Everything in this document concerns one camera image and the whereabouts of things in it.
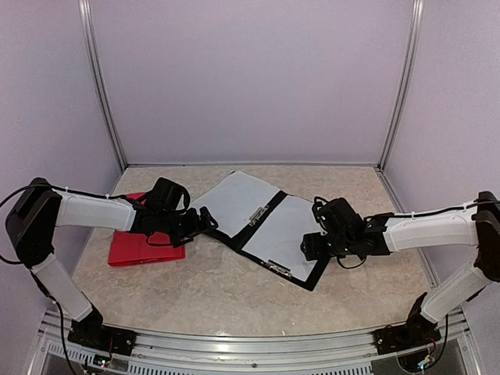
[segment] floor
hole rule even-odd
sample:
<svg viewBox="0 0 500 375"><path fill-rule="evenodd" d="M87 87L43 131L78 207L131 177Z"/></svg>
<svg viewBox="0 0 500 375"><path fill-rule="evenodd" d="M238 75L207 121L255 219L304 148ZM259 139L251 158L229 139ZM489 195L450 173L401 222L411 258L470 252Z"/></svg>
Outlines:
<svg viewBox="0 0 500 375"><path fill-rule="evenodd" d="M167 177L196 199L235 170L309 200L343 196L362 216L394 210L368 167L129 168L115 193L147 191L158 177ZM405 320L429 288L416 251L368 258L355 270L330 262L311 292L205 236L187 245L184 260L112 268L107 264L112 235L112 230L93 231L73 278L106 323L136 329L250 337L355 330Z"/></svg>

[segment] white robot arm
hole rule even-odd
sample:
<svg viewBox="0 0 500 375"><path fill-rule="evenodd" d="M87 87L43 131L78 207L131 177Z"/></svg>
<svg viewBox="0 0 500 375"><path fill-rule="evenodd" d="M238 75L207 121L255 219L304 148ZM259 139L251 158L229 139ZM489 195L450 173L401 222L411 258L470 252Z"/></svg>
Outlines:
<svg viewBox="0 0 500 375"><path fill-rule="evenodd" d="M180 200L184 207L178 209ZM208 209L199 214L188 208L187 190L160 178L139 200L126 196L109 197L54 187L43 178L34 179L5 221L7 234L20 263L25 265L38 287L57 301L71 316L68 340L90 348L130 355L135 333L102 325L102 315L78 289L55 257L52 237L56 227L104 227L151 236L170 236L173 247L217 228Z"/></svg>
<svg viewBox="0 0 500 375"><path fill-rule="evenodd" d="M439 340L437 323L486 286L500 282L500 202L484 191L475 201L429 212L383 213L362 219L343 199L315 198L316 221L326 233L306 234L301 250L308 260L322 256L390 255L410 248L470 245L478 257L439 287L420 296L405 324L374 332L379 354Z"/></svg>

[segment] metal bar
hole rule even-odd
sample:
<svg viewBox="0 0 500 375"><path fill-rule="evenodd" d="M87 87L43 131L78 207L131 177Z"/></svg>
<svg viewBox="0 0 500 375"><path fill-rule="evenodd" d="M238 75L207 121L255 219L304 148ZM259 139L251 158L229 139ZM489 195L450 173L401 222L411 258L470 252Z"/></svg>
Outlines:
<svg viewBox="0 0 500 375"><path fill-rule="evenodd" d="M155 168L171 166L360 166L375 168L373 162L172 162L172 163L131 163L130 168Z"/></svg>
<svg viewBox="0 0 500 375"><path fill-rule="evenodd" d="M477 352L476 342L474 341L470 331L466 332L463 337L460 337L458 339L458 343L467 375L481 375L482 365L480 362L480 356Z"/></svg>
<svg viewBox="0 0 500 375"><path fill-rule="evenodd" d="M398 133L399 124L401 123L401 118L405 107L406 96L408 94L410 81L412 79L416 49L418 46L420 35L420 26L422 24L423 2L424 0L413 1L412 20L410 23L408 43L406 45L405 62L403 65L401 80L399 81L396 103L391 114L391 122L387 131L384 148L382 149L382 154L380 156L380 161L378 164L380 170L382 171L385 170L388 164L389 157L391 156L392 149L394 147L396 134Z"/></svg>
<svg viewBox="0 0 500 375"><path fill-rule="evenodd" d="M98 96L99 106L101 107L102 117L111 142L113 154L120 168L121 173L127 168L127 159L123 152L120 137L116 130L111 108L109 106L108 95L102 77L101 64L95 41L94 25L92 23L92 12L90 0L78 0L80 9L81 23L84 29L85 46L87 47L88 60L91 66L91 73L94 79L95 90Z"/></svg>
<svg viewBox="0 0 500 375"><path fill-rule="evenodd" d="M59 343L59 323L58 313L47 311L40 335ZM67 332L70 327L68 316L65 316L64 325ZM439 328L443 333L445 322L440 322ZM372 336L374 329L290 337L208 337L135 330L137 340L132 356L116 355L116 358L129 361L131 366L174 368L180 369L181 373L317 373L320 369L358 366L394 356L395 353L377 355ZM449 339L462 338L468 331L461 310L450 313ZM69 350L95 352L73 343L67 344Z"/></svg>
<svg viewBox="0 0 500 375"><path fill-rule="evenodd" d="M41 374L41 371L44 368L45 361L47 360L47 341L48 339L45 335L37 335L37 337L35 338L34 344L32 345L33 347L29 351L29 363L27 364L26 375Z"/></svg>
<svg viewBox="0 0 500 375"><path fill-rule="evenodd" d="M396 192L395 192L394 188L392 187L391 182L385 176L385 173L380 168L375 168L375 172L377 173L377 176L379 177L382 185L384 185L385 191L389 195L389 198L391 199L394 207L400 213L403 213L405 210L401 204L401 201L399 200L398 196L396 195ZM422 250L422 248L417 248L417 251L419 253L419 257L420 257L420 261L422 263L423 271L427 277L427 280L429 281L430 287L431 288L437 287L438 277L436 276L434 269L430 265L430 260L427 258L427 255Z"/></svg>
<svg viewBox="0 0 500 375"><path fill-rule="evenodd" d="M64 356L64 351L63 347L61 345L61 341L58 340L57 337L50 337L47 338L45 347L47 349L47 352L51 355L57 355L61 358ZM83 364L84 360L87 359L88 362L92 362L92 359L94 355L96 354L95 352L82 348L79 345L74 345L74 344L68 344L68 356L77 363ZM199 369L193 369L190 368L189 370L185 367L182 366L182 364L177 363L177 366L171 366L167 364L163 360L159 360L156 357L151 357L150 353L147 353L146 355L139 354L137 353L134 355L134 357L123 357L119 355L114 355L113 360L115 361L120 361L122 364L127 364L128 369L127 370L112 370L110 373L139 373L139 374L148 374L148 375L167 375L167 374L173 374L173 375L181 375L184 373L189 373L190 375L216 375L221 373L219 370L206 370L203 368L203 366ZM184 361L186 363L192 363L193 361L189 358L185 358ZM217 362L223 362L225 359L218 358L216 360ZM230 375L246 375L248 373L259 373L262 375L271 375L274 374L275 372L272 371L270 372L271 367L266 366L266 364L259 362L259 365L257 365L256 362L246 362L245 366L243 366L240 370L222 370L223 373L230 374ZM353 364L347 364L347 365L342 365L342 366L335 366L335 367L330 367L330 368L322 368L322 371L326 370L326 373L335 373L335 374L365 374L369 375L372 374L372 366L371 362L366 359L366 358L361 358L360 361L353 363ZM289 370L284 375L317 375L318 373L316 371L294 371L294 370Z"/></svg>

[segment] purple wall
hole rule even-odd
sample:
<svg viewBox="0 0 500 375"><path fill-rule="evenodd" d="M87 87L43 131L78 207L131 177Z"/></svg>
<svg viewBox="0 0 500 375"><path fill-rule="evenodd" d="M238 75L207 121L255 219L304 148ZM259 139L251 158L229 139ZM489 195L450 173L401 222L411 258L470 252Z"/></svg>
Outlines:
<svg viewBox="0 0 500 375"><path fill-rule="evenodd" d="M412 3L92 2L128 161L375 164Z"/></svg>
<svg viewBox="0 0 500 375"><path fill-rule="evenodd" d="M500 3L426 2L422 34L387 175L407 210L500 196ZM440 280L474 248L428 251ZM486 374L500 368L500 286L465 304Z"/></svg>
<svg viewBox="0 0 500 375"><path fill-rule="evenodd" d="M0 198L36 176L109 191L119 170L91 81L77 2L2 2L0 35ZM10 206L2 210L2 223ZM87 236L87 230L57 230L56 255L69 270ZM15 259L3 229L0 251ZM0 263L0 285L0 372L21 373L46 301L22 266Z"/></svg>

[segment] red binder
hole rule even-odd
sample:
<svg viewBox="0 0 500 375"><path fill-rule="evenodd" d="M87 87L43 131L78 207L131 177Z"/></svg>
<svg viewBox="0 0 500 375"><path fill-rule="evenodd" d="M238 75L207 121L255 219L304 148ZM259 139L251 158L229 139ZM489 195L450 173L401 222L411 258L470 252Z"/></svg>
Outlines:
<svg viewBox="0 0 500 375"><path fill-rule="evenodd" d="M137 199L144 193L130 194L127 197ZM152 244L169 244L167 234L155 233L149 238ZM156 247L146 243L144 234L130 234L115 231L109 248L108 264L112 267L134 266L137 264L169 262L184 259L185 247L173 248L170 245Z"/></svg>

